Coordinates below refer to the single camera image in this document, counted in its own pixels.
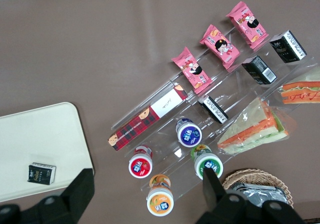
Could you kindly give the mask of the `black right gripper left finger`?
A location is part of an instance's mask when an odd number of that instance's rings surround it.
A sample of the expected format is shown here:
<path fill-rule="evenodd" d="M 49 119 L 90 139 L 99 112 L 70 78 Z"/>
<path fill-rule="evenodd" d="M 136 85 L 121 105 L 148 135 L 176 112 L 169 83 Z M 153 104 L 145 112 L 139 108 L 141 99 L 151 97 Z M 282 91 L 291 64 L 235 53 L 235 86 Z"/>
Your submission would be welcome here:
<path fill-rule="evenodd" d="M 60 195 L 73 221 L 80 220 L 94 194 L 94 171 L 85 168 Z"/>

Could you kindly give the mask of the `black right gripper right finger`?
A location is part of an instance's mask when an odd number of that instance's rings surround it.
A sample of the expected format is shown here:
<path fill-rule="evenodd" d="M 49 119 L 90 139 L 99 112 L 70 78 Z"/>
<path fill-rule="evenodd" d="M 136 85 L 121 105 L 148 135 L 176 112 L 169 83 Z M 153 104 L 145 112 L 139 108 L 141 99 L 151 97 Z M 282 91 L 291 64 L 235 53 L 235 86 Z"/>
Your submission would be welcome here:
<path fill-rule="evenodd" d="M 214 210 L 226 191 L 213 169 L 205 168 L 203 170 L 202 188 L 208 209 Z"/>

